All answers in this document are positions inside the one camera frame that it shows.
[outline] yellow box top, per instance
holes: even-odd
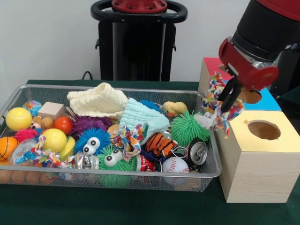
[[[244,111],[230,125],[242,151],[300,152],[300,136],[281,111]]]

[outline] googly eye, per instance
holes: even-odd
[[[94,147],[95,149],[100,147],[100,140],[96,137],[91,137],[87,144],[89,144],[90,146]]]
[[[116,165],[117,162],[116,157],[112,155],[106,156],[104,159],[104,164],[108,167]]]
[[[92,156],[95,154],[97,148],[94,146],[90,146],[89,144],[84,145],[83,152],[89,156]]]
[[[120,160],[122,160],[122,158],[123,158],[122,151],[120,151],[120,150],[114,150],[114,151],[111,153],[111,156],[114,156],[114,157],[116,158],[117,161],[120,161]]]

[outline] light blue towel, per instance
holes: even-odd
[[[170,126],[169,120],[163,114],[130,98],[120,120],[120,132],[124,125],[133,131],[139,123],[147,132],[141,145],[145,144],[152,134],[165,131]]]

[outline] tiger plush toy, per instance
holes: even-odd
[[[153,151],[156,157],[167,157],[171,155],[172,150],[178,146],[178,143],[171,139],[166,139],[162,133],[153,134],[146,143],[146,151]]]

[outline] red ball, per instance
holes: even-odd
[[[54,128],[61,130],[65,135],[69,135],[73,127],[72,120],[67,116],[61,116],[54,121]]]

